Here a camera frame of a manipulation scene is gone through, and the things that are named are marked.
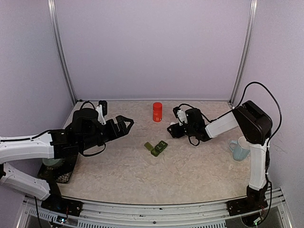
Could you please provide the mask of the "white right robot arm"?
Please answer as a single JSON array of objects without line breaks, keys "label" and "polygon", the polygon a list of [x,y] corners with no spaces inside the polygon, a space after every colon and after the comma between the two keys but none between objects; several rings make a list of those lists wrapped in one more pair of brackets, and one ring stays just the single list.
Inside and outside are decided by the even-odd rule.
[{"label": "white right robot arm", "polygon": [[173,109],[177,123],[172,123],[167,131],[172,138],[195,137],[198,142],[207,142],[235,128],[240,128],[251,154],[251,174],[247,192],[252,192],[243,200],[243,207],[253,211],[261,204],[258,194],[267,188],[266,166],[267,147],[271,137],[273,122],[254,102],[247,101],[219,118],[205,123],[198,108],[183,111],[179,106]]}]

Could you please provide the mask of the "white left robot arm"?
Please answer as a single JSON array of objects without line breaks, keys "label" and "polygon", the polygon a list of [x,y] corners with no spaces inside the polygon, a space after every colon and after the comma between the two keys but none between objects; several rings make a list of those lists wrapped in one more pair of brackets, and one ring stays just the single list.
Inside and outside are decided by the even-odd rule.
[{"label": "white left robot arm", "polygon": [[74,111],[72,122],[64,129],[46,130],[27,138],[2,137],[0,181],[39,200],[47,200],[54,210],[62,211],[67,204],[55,182],[36,179],[15,169],[9,162],[36,158],[66,159],[79,154],[90,157],[86,150],[106,146],[107,142],[126,136],[133,124],[133,119],[122,115],[106,121],[101,107],[81,108]]}]

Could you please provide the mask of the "green pill organizer box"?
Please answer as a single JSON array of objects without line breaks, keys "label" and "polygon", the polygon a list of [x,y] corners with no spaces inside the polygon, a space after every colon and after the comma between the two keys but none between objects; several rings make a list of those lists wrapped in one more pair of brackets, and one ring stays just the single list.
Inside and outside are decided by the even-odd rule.
[{"label": "green pill organizer box", "polygon": [[144,144],[144,147],[153,155],[157,157],[161,152],[167,148],[168,144],[165,141],[160,141],[156,146],[152,146],[149,142]]}]

